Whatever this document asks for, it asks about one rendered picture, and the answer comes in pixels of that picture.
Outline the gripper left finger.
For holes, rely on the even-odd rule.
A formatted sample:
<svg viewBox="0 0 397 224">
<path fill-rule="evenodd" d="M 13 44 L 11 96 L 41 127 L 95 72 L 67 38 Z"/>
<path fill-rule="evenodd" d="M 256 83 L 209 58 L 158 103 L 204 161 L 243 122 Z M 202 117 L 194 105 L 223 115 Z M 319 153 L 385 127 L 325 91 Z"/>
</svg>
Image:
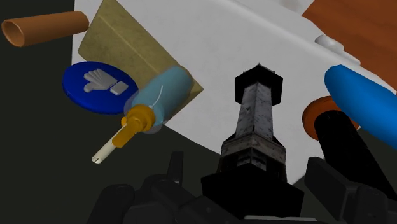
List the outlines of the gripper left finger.
<svg viewBox="0 0 397 224">
<path fill-rule="evenodd" d="M 166 174 L 148 176 L 140 189 L 105 187 L 87 224 L 214 224 L 211 202 L 185 190 L 182 151 L 174 151 Z"/>
</svg>

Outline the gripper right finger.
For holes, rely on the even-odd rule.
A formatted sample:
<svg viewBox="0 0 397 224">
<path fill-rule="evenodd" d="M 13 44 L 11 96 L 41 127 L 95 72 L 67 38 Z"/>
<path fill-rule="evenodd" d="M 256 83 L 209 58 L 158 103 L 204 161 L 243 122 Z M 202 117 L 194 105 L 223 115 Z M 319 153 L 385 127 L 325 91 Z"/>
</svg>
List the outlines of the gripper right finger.
<svg viewBox="0 0 397 224">
<path fill-rule="evenodd" d="M 322 158 L 309 158 L 305 186 L 338 221 L 397 224 L 397 201 L 376 188 L 348 180 Z"/>
</svg>

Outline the orange round disc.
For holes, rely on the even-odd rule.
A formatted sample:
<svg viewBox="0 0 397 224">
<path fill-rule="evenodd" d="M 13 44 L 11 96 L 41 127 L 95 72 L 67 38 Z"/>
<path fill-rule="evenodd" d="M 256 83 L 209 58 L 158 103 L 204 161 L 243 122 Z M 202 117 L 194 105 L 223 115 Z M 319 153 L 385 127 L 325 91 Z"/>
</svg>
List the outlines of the orange round disc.
<svg viewBox="0 0 397 224">
<path fill-rule="evenodd" d="M 359 129 L 359 125 L 330 96 L 312 101 L 303 111 L 302 123 L 304 131 L 318 141 L 344 138 L 344 134 L 349 135 Z"/>
</svg>

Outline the blue elongated rounded object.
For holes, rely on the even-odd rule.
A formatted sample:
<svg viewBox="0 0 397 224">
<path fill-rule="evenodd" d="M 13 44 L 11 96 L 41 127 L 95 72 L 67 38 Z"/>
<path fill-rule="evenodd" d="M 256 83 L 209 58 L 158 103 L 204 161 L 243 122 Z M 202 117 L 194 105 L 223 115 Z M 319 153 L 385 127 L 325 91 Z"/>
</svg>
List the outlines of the blue elongated rounded object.
<svg viewBox="0 0 397 224">
<path fill-rule="evenodd" d="M 324 74 L 336 105 L 374 137 L 397 150 L 397 96 L 361 74 L 337 65 Z"/>
</svg>

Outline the light blue spray bottle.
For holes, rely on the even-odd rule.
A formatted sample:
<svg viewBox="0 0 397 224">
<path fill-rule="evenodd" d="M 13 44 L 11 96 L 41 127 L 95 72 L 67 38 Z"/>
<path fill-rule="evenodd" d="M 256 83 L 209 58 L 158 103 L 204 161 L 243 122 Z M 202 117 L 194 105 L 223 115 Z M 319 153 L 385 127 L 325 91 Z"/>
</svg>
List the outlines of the light blue spray bottle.
<svg viewBox="0 0 397 224">
<path fill-rule="evenodd" d="M 122 127 L 92 157 L 92 162 L 103 162 L 115 148 L 124 147 L 137 133 L 159 129 L 187 100 L 192 87 L 193 79 L 183 67 L 171 67 L 154 77 L 127 100 Z"/>
</svg>

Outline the grey black tower figure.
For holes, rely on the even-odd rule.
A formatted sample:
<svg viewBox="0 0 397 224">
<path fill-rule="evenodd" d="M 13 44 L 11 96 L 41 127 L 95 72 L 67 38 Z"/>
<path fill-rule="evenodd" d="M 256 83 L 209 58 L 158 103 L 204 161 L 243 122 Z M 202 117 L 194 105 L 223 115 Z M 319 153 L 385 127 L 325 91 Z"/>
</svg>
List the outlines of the grey black tower figure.
<svg viewBox="0 0 397 224">
<path fill-rule="evenodd" d="M 235 78 L 235 133 L 222 144 L 216 173 L 201 179 L 202 193 L 238 218 L 301 213 L 304 193 L 287 182 L 286 149 L 273 131 L 282 81 L 260 64 Z"/>
</svg>

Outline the blue round thumbs-up badge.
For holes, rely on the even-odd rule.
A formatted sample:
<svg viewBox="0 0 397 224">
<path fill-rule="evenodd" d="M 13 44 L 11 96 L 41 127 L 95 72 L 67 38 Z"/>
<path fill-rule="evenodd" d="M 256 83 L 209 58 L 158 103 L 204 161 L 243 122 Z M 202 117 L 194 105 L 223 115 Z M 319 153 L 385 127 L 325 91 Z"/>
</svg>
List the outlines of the blue round thumbs-up badge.
<svg viewBox="0 0 397 224">
<path fill-rule="evenodd" d="M 138 91 L 122 70 L 102 62 L 79 62 L 68 67 L 62 87 L 76 104 L 101 114 L 119 114 L 127 99 Z"/>
</svg>

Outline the flat tan cardboard box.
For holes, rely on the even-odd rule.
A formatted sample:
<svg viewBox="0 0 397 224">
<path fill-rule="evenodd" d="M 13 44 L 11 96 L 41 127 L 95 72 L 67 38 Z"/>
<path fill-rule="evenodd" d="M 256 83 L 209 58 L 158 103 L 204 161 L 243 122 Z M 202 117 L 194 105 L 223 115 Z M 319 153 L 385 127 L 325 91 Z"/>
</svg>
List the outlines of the flat tan cardboard box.
<svg viewBox="0 0 397 224">
<path fill-rule="evenodd" d="M 129 75 L 137 90 L 121 96 L 105 93 L 88 108 L 96 113 L 119 114 L 125 103 L 157 75 L 179 63 L 121 6 L 117 0 L 103 0 L 85 34 L 78 53 L 86 60 L 102 62 Z"/>
</svg>

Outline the white toilet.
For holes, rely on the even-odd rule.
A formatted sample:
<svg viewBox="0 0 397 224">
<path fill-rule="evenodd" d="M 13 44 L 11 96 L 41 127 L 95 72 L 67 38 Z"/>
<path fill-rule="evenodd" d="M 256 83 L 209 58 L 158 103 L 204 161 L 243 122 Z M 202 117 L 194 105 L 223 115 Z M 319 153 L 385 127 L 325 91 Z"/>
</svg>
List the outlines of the white toilet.
<svg viewBox="0 0 397 224">
<path fill-rule="evenodd" d="M 94 19 L 103 0 L 76 0 Z M 316 44 L 321 31 L 299 14 L 260 0 L 117 0 L 202 86 L 203 91 L 167 127 L 212 151 L 235 130 L 239 105 L 234 79 L 257 64 L 282 76 L 281 103 L 274 108 L 275 136 L 286 147 L 287 177 L 297 182 L 307 160 L 321 156 L 304 131 L 302 113 L 328 94 L 326 70 L 343 64 L 364 77 L 380 78 Z"/>
</svg>

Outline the orange brown tube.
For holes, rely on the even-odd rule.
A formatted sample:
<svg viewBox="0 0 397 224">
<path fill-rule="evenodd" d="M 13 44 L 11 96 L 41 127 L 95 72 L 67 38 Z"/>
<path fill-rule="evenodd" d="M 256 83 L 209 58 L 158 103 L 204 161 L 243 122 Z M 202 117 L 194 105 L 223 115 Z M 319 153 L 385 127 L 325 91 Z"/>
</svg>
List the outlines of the orange brown tube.
<svg viewBox="0 0 397 224">
<path fill-rule="evenodd" d="M 88 26 L 88 18 L 81 11 L 6 19 L 1 23 L 4 36 L 17 47 L 79 34 L 85 32 Z"/>
</svg>

